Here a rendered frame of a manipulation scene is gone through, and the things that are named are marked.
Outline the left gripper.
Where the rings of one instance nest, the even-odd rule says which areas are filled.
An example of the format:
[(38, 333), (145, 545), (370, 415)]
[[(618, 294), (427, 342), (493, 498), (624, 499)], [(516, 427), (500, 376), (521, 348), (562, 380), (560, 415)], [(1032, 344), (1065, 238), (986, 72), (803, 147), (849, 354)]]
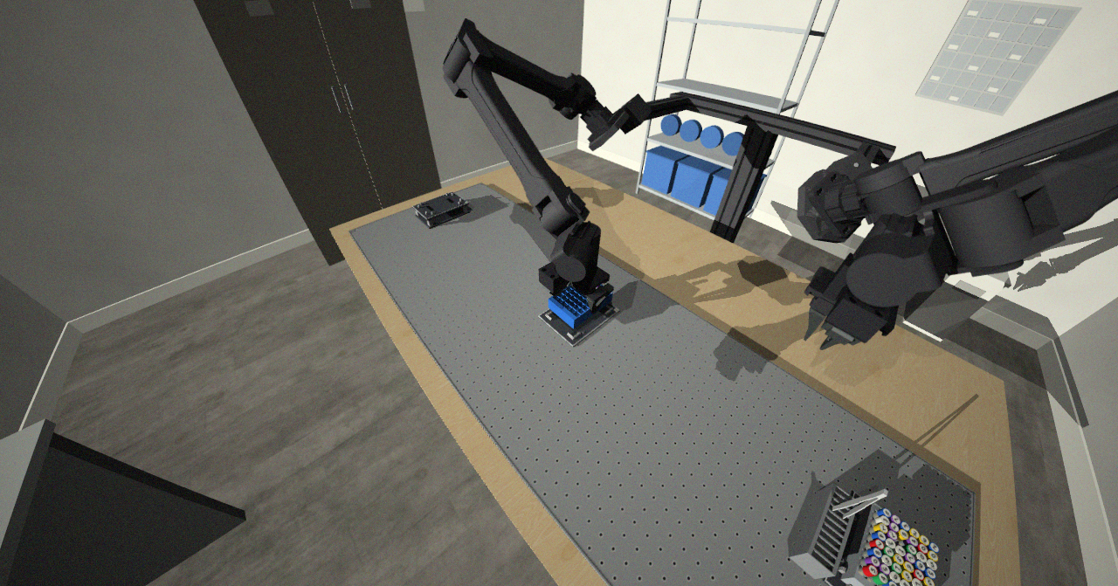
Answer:
[[(813, 278), (811, 280), (811, 284), (808, 284), (807, 289), (805, 290), (806, 295), (811, 294), (814, 297), (813, 300), (811, 300), (811, 310), (808, 310), (808, 330), (805, 333), (804, 340), (811, 338), (813, 332), (816, 330), (816, 327), (821, 325), (822, 320), (828, 315), (833, 305), (835, 305), (835, 302), (833, 302), (833, 300), (823, 296), (823, 291), (825, 290), (828, 280), (832, 278), (834, 274), (835, 274), (834, 271), (821, 266), (816, 271), (816, 274), (814, 274)], [(880, 330), (882, 332), (882, 335), (888, 335), (892, 330), (894, 330), (898, 308), (899, 305), (897, 305), (897, 308), (892, 308), (892, 310), (890, 311), (889, 321), (887, 321), (887, 323)], [(828, 348), (835, 344), (839, 344), (839, 341), (835, 341), (833, 340), (833, 338), (828, 338), (827, 335), (827, 338), (821, 346), (821, 350), (823, 350), (823, 348)]]

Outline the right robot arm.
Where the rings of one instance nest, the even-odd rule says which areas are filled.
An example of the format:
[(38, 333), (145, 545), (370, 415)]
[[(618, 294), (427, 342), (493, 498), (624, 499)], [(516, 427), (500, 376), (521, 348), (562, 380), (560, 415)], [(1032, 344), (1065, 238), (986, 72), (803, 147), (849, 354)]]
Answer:
[[(563, 187), (562, 178), (547, 164), (498, 88), (492, 72), (550, 98), (550, 105), (563, 119), (574, 120), (584, 114), (580, 119), (591, 132), (588, 141), (610, 131), (623, 111), (618, 108), (612, 113), (610, 108), (603, 106), (593, 84), (582, 75), (571, 73), (563, 78), (538, 67), (534, 62), (527, 62), (480, 34), (470, 18), (465, 18), (459, 26), (455, 39), (443, 62), (444, 81), (452, 95), (470, 98), (479, 111), (500, 151), (506, 154), (508, 163), (514, 167), (528, 202), (534, 205), (536, 219), (555, 236), (551, 261), (539, 270), (542, 289), (559, 296), (570, 282), (580, 285), (590, 282), (596, 264), (593, 257), (598, 255), (601, 229), (597, 224), (584, 223), (590, 211), (584, 207), (582, 198), (574, 193), (571, 187)], [(584, 105), (586, 107), (582, 108)]]

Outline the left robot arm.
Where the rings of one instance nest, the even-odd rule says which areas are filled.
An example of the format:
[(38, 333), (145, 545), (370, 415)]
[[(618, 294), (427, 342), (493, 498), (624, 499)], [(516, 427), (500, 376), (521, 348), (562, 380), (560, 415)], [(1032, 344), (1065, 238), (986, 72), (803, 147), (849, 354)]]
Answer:
[(823, 291), (835, 302), (825, 334), (843, 346), (866, 343), (890, 308), (939, 289), (946, 274), (1017, 270), (1065, 242), (1063, 231), (1118, 197), (1117, 125), (1115, 89), (951, 154), (925, 160), (917, 151), (854, 181), (839, 171), (823, 177), (808, 200), (835, 238), (864, 218), (874, 224)]

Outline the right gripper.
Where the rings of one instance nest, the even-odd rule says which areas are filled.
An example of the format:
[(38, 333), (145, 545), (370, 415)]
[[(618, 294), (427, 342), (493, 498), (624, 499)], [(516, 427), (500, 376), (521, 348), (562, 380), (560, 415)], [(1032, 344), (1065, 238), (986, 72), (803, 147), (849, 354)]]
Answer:
[[(590, 311), (595, 313), (600, 308), (601, 302), (604, 302), (604, 299), (606, 299), (608, 295), (612, 294), (612, 290), (614, 290), (614, 286), (612, 286), (610, 283), (607, 283), (604, 286), (601, 285), (601, 283), (610, 282), (610, 274), (607, 274), (607, 272), (597, 267), (598, 255), (594, 256), (593, 259), (596, 259), (594, 278), (584, 285), (580, 285), (579, 283), (576, 282), (570, 282), (568, 286), (571, 285), (574, 286), (575, 290), (582, 293), (584, 297), (587, 297), (588, 304), (590, 304)], [(596, 290), (598, 285), (601, 286)]]

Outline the blue tube carrier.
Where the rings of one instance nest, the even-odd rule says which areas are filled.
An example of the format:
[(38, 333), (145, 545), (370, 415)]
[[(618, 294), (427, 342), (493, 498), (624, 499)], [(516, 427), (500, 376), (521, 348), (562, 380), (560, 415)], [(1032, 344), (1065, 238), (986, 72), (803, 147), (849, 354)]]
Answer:
[[(604, 299), (598, 311), (604, 305), (610, 304), (610, 302), (612, 294)], [(582, 293), (575, 290), (571, 285), (563, 289), (562, 294), (559, 296), (549, 297), (549, 310), (555, 311), (556, 315), (562, 318), (563, 322), (570, 324), (572, 328), (582, 324), (582, 321), (586, 321), (594, 314), (590, 311), (587, 297), (584, 297)]]

